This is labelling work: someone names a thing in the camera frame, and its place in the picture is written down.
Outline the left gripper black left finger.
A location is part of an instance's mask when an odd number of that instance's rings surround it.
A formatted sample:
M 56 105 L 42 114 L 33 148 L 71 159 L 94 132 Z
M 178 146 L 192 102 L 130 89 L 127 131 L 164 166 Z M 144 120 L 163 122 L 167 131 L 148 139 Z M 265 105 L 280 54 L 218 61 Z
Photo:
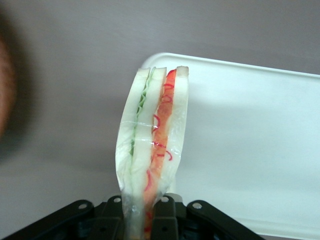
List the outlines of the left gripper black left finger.
M 77 200 L 6 236 L 5 240 L 121 240 L 122 198 L 113 196 L 95 206 Z

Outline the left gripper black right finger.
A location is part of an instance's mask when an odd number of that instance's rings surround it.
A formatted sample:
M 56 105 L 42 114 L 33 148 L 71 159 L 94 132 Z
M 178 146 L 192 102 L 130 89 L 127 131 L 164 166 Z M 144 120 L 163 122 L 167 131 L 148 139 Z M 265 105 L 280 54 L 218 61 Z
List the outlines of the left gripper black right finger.
M 153 240 L 262 240 L 263 237 L 203 200 L 187 205 L 166 194 L 154 206 Z

